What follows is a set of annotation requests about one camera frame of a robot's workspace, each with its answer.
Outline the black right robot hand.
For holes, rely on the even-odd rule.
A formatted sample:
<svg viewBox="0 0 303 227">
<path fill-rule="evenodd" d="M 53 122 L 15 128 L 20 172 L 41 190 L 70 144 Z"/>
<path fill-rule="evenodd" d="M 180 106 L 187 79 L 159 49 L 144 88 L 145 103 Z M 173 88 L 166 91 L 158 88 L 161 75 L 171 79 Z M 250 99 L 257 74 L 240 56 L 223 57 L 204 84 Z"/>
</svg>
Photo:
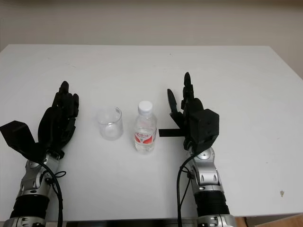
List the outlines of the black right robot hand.
<svg viewBox="0 0 303 227">
<path fill-rule="evenodd" d="M 189 117 L 194 112 L 203 110 L 202 102 L 198 98 L 194 98 L 194 89 L 193 85 L 191 84 L 189 72 L 186 72 L 184 76 L 183 100 L 181 101 L 181 109 L 183 110 L 183 113 L 177 110 L 175 96 L 169 88 L 167 89 L 167 95 L 171 109 L 170 116 L 185 137 L 183 145 L 184 149 L 189 150 L 189 148 L 193 146 L 189 129 Z"/>
</svg>

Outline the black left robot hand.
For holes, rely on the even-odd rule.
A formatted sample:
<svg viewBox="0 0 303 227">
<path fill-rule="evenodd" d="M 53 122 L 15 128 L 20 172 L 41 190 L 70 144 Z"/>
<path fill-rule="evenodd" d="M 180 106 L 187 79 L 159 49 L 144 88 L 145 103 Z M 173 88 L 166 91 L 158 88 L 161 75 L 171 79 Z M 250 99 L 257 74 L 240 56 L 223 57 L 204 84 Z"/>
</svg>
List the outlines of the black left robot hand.
<svg viewBox="0 0 303 227">
<path fill-rule="evenodd" d="M 57 159 L 64 157 L 63 147 L 71 140 L 79 113 L 79 96 L 69 92 L 63 81 L 55 94 L 52 106 L 45 111 L 38 127 L 38 143 Z"/>
</svg>

